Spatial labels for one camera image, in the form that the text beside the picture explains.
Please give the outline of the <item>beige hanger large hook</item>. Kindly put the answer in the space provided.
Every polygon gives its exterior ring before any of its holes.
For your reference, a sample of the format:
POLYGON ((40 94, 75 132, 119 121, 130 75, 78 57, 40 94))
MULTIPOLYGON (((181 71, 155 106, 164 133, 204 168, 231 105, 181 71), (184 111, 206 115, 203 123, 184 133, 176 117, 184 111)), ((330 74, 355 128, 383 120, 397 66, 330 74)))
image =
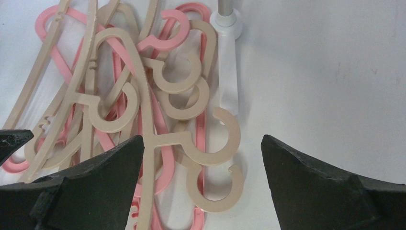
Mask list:
POLYGON ((92 126, 106 133, 120 131, 138 112, 141 113, 145 150, 140 213, 137 220, 137 228, 139 230, 149 229, 152 221, 155 197, 154 167, 156 148, 173 145, 182 146, 184 155, 181 156, 181 159, 184 160, 185 166, 188 169, 187 192, 198 208, 210 213, 220 213, 232 208, 240 199, 243 192, 244 178, 237 165, 232 165, 229 168, 232 177, 232 188, 229 194, 221 200, 209 200, 205 198, 200 193, 197 184, 203 166, 215 166, 225 163, 236 154, 241 140, 241 132, 237 120, 227 110, 219 107, 215 108, 213 116, 226 125, 229 134, 226 145, 216 153, 204 153, 198 150, 189 131, 158 134, 158 129, 154 125, 155 114, 150 86, 139 51, 133 44, 129 34, 125 30, 116 27, 104 29, 100 32, 97 32, 94 28, 86 30, 82 50, 79 55, 79 62, 68 86, 66 97, 62 101, 59 113, 49 129, 42 147, 21 177, 22 182, 31 182, 37 171, 45 165, 47 157, 56 143, 58 134, 62 131, 73 104, 85 105, 91 111, 89 120, 92 126), (95 65, 100 43, 108 39, 117 42, 119 46, 124 46, 125 58, 128 59, 128 64, 133 70, 136 81, 136 87, 126 82, 122 87, 122 91, 126 94, 134 93, 137 104, 129 104, 125 117, 117 121, 106 121, 101 118, 99 113, 100 98, 98 96, 79 93, 79 87, 83 79, 89 79, 90 77, 90 70, 95 65))

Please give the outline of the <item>pink hanger top hook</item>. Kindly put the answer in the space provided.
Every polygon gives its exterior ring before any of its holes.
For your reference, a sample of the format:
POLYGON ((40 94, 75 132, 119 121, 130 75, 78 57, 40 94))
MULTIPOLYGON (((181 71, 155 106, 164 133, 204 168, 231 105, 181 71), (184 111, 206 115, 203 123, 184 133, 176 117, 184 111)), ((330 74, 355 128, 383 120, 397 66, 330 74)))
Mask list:
MULTIPOLYGON (((50 7, 44 10, 37 18, 35 22, 35 31, 37 32, 38 36, 41 38, 42 41, 45 40, 45 36, 47 32, 45 30, 45 23, 46 21, 56 13, 57 6, 50 7)), ((160 35, 160 40, 166 40, 169 37, 169 33, 171 32, 173 26, 175 24, 174 19, 169 19, 166 24, 164 25, 160 35)), ((52 51, 51 57, 56 58, 56 65, 61 70, 63 76, 67 79, 71 79, 71 71, 70 68, 66 65, 66 62, 62 59, 62 56, 59 52, 52 51)), ((158 103, 155 98, 153 98, 153 109, 154 109, 154 120, 155 125, 157 127, 157 131, 160 134, 167 133, 168 129, 167 126, 164 124, 164 118, 159 110, 158 103)), ((114 147, 114 143, 110 136, 106 133, 102 133, 96 131, 96 134, 101 135, 101 146, 103 150, 110 150, 114 147)), ((175 160, 173 156, 173 150, 170 146, 165 146, 161 148, 162 151, 162 158, 163 158, 163 171, 161 176, 156 180, 155 184, 155 193, 158 194, 162 192, 168 185, 170 184, 174 172, 175 172, 175 160)), ((159 220, 157 206, 153 206, 153 214, 152 214, 152 221, 151 221, 151 229, 152 230, 161 230, 163 229, 159 220)))

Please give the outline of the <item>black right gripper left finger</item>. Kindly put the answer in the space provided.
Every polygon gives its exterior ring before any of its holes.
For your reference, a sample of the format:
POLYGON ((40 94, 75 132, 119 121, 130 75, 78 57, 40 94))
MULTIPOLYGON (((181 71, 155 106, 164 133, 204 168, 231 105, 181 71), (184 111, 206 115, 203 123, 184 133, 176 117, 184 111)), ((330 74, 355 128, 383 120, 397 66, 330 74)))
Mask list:
POLYGON ((143 138, 134 136, 31 183, 1 186, 1 229, 123 230, 143 153, 143 138))

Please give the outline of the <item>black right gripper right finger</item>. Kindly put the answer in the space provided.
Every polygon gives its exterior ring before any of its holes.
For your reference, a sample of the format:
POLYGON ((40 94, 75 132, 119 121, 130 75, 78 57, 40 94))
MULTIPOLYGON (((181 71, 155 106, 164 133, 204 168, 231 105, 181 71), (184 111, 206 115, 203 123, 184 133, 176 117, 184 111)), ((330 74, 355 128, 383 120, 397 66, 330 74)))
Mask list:
POLYGON ((261 152, 281 229, 405 229, 404 184, 348 172, 270 135, 261 152))

